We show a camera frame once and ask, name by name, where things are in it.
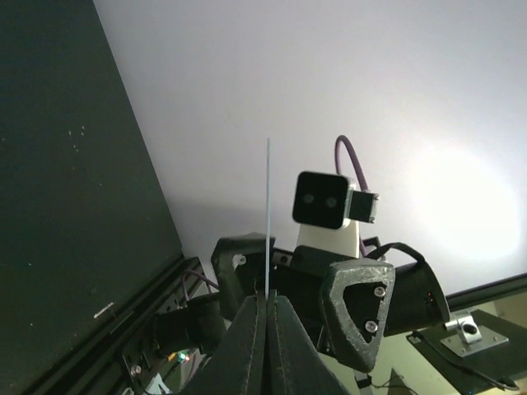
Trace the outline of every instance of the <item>camera lens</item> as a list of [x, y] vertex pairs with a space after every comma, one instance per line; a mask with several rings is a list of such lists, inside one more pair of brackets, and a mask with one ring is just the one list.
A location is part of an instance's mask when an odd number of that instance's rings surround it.
[[315, 201], [315, 197], [311, 193], [306, 193], [303, 197], [305, 204], [311, 204]]
[[337, 206], [337, 199], [335, 199], [334, 197], [328, 197], [326, 199], [326, 206], [329, 208], [334, 208], [335, 206]]

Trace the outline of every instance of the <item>metal rod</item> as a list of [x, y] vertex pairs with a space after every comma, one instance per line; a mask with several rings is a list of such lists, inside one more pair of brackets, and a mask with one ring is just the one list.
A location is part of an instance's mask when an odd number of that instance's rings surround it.
[[267, 231], [265, 234], [265, 299], [269, 297], [269, 268], [271, 259], [271, 137], [267, 138]]

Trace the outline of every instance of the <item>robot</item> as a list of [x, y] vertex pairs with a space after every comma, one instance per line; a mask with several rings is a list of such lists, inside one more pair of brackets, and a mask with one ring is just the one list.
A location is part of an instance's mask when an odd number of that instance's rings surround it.
[[[298, 245], [275, 249], [271, 239], [267, 298], [265, 235], [219, 239], [212, 254], [219, 292], [158, 315], [152, 329], [162, 355], [196, 346], [212, 356], [180, 393], [347, 394], [324, 353], [354, 369], [366, 394], [382, 337], [448, 322], [445, 296], [420, 253], [376, 238], [364, 241], [372, 251], [359, 253], [358, 222], [375, 220], [378, 200], [342, 175], [301, 173]], [[390, 249], [414, 262], [395, 268], [384, 260]]]

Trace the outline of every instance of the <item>green led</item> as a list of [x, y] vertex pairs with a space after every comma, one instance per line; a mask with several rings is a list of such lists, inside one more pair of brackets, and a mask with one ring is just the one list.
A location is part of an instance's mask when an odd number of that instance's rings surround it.
[[185, 351], [178, 352], [177, 359], [179, 362], [185, 362], [189, 358], [189, 353]]

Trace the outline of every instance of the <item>black camera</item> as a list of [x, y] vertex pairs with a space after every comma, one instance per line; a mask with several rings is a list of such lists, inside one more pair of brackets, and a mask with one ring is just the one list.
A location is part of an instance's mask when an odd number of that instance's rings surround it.
[[374, 222], [376, 193], [354, 191], [350, 179], [337, 174], [300, 173], [293, 219], [301, 224], [341, 229], [346, 219]]

